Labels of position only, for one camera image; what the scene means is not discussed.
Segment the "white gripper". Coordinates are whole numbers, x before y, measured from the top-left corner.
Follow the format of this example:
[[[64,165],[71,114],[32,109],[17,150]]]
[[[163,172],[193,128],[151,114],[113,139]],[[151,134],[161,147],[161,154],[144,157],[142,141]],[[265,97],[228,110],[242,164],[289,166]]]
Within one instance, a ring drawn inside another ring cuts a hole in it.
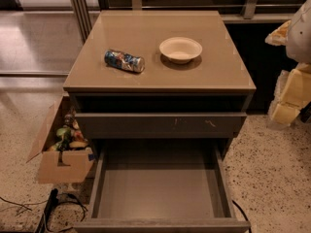
[[[288,20],[269,33],[265,42],[271,46],[285,46],[288,42]],[[281,93],[280,103],[273,101],[268,110],[268,123],[271,129],[289,127],[300,110],[311,102],[311,64],[298,63],[292,69]]]

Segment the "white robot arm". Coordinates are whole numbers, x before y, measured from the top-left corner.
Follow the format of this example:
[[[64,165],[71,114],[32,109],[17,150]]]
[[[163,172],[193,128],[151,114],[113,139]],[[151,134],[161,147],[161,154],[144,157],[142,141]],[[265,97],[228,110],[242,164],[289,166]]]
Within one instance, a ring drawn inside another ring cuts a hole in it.
[[[287,57],[297,62],[290,72],[281,71],[268,110],[268,125],[280,130],[290,126],[311,102],[311,0],[306,0],[265,42],[285,46]]]

